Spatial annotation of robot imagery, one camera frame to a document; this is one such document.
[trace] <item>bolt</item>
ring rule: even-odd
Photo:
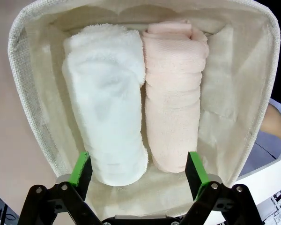
[[[213,184],[211,185],[211,187],[212,187],[213,189],[217,189],[217,188],[218,188],[218,185],[217,185],[216,183],[213,183]]]
[[[41,193],[42,192],[42,189],[40,187],[37,188],[37,193]]]
[[[238,192],[242,192],[242,191],[243,191],[243,188],[242,188],[241,186],[238,186],[238,187],[236,188],[236,190],[237,190]]]
[[[63,186],[61,186],[61,189],[62,189],[63,191],[67,190],[67,185],[64,184]]]

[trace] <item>green strip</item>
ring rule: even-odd
[[[86,163],[88,158],[89,158],[89,153],[87,151],[80,153],[80,156],[78,157],[76,165],[69,179],[69,183],[71,183],[74,186],[78,186],[79,178],[81,176],[84,164]]]
[[[198,191],[198,194],[196,196],[196,199],[198,199],[198,197],[200,196],[201,192],[203,191],[204,187],[206,186],[206,184],[208,184],[210,181],[209,181],[209,178],[208,178],[208,175],[205,171],[205,168],[202,164],[202,161],[200,159],[200,156],[198,155],[197,152],[190,152],[189,153],[192,157],[192,162],[197,170],[197,173],[198,173],[198,176],[201,180],[201,186],[199,188],[199,191]]]

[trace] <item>fabric basket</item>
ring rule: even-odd
[[[57,176],[71,173],[85,151],[61,72],[63,41],[91,24],[145,30],[149,23],[181,19],[204,31],[210,47],[198,153],[208,173],[227,186],[236,181],[266,111],[280,48],[275,16],[252,0],[38,0],[25,7],[11,28],[8,55],[31,129]],[[142,134],[149,149],[144,120]],[[180,216],[193,200],[184,173],[163,173],[150,161],[146,174],[129,186],[92,179],[87,202],[104,219]]]

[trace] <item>rolled towel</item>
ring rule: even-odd
[[[143,33],[146,124],[154,164],[184,171],[196,151],[200,83],[209,53],[207,37],[187,21],[150,24]]]
[[[140,133],[145,65],[138,31],[89,26],[64,49],[62,72],[95,177],[111,186],[134,183],[148,164]]]

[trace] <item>white towel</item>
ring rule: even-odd
[[[140,133],[145,65],[138,31],[89,26],[64,49],[62,71],[95,177],[111,186],[134,183],[148,164]]]

